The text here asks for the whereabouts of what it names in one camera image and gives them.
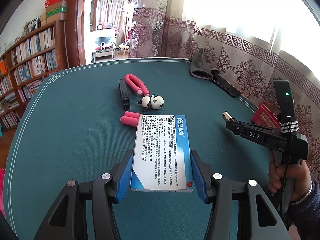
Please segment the person right hand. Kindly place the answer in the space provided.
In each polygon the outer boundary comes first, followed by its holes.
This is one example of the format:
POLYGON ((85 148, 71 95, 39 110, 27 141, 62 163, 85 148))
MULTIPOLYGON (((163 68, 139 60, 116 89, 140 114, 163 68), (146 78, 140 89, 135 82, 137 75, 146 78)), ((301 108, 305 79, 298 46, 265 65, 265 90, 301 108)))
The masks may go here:
POLYGON ((307 166, 306 161, 302 160, 300 165, 290 164, 286 170, 285 166, 275 165, 274 153, 270 152, 268 189, 272 193, 276 193, 281 188, 280 180, 284 178, 285 171, 286 178, 293 178, 296 180, 295 189, 293 191, 291 201, 297 202, 304 198, 312 185, 310 170, 307 166))

